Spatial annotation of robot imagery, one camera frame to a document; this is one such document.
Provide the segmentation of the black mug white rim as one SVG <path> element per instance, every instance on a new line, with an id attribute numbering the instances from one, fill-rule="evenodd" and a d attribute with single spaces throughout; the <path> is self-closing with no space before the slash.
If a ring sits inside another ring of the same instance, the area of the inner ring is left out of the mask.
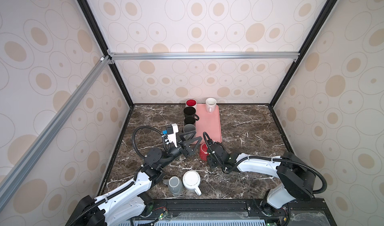
<path id="1" fill-rule="evenodd" d="M 196 119 L 195 119 L 195 117 L 193 117 L 193 116 L 187 116 L 187 117 L 185 117 L 185 119 L 184 119 L 184 125 L 186 126 L 186 125 L 195 125 L 196 124 Z"/>

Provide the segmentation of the black and white mug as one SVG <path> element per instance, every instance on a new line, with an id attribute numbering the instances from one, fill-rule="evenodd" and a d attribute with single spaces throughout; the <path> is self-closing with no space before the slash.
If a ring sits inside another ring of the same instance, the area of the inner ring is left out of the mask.
<path id="1" fill-rule="evenodd" d="M 185 107 L 183 112 L 185 117 L 193 117 L 196 121 L 200 119 L 194 107 Z"/>

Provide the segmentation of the white mug red inside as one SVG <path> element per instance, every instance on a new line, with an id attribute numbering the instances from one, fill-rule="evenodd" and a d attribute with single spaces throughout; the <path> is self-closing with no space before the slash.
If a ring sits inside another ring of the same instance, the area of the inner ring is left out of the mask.
<path id="1" fill-rule="evenodd" d="M 195 99 L 188 99 L 186 101 L 186 107 L 193 107 L 193 108 L 197 108 L 197 101 Z"/>

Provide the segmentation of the pink mug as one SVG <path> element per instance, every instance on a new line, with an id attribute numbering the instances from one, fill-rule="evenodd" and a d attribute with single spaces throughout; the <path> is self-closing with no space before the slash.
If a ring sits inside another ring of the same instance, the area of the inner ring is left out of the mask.
<path id="1" fill-rule="evenodd" d="M 217 100 L 215 98 L 206 99 L 206 111 L 208 113 L 213 113 L 217 106 Z"/>

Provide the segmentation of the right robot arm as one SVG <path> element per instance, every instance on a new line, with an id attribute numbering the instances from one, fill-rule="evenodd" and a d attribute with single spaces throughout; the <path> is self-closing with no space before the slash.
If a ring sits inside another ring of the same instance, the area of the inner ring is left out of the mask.
<path id="1" fill-rule="evenodd" d="M 286 152 L 283 156 L 261 157 L 244 153 L 228 153 L 222 144 L 207 143 L 208 164 L 213 169 L 220 167 L 226 174 L 232 172 L 253 172 L 278 178 L 281 183 L 267 190 L 260 203 L 260 209 L 270 215 L 293 200 L 310 201 L 316 179 L 314 170 Z"/>

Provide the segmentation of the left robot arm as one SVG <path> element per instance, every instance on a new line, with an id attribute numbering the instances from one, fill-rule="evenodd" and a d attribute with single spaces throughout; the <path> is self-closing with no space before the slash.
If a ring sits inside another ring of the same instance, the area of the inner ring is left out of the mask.
<path id="1" fill-rule="evenodd" d="M 143 195 L 163 180 L 164 168 L 181 155 L 187 158 L 198 152 L 202 137 L 195 134 L 195 131 L 181 134 L 163 132 L 163 142 L 169 145 L 168 150 L 150 149 L 131 180 L 104 195 L 81 199 L 67 225 L 113 226 L 142 214 L 146 208 Z"/>

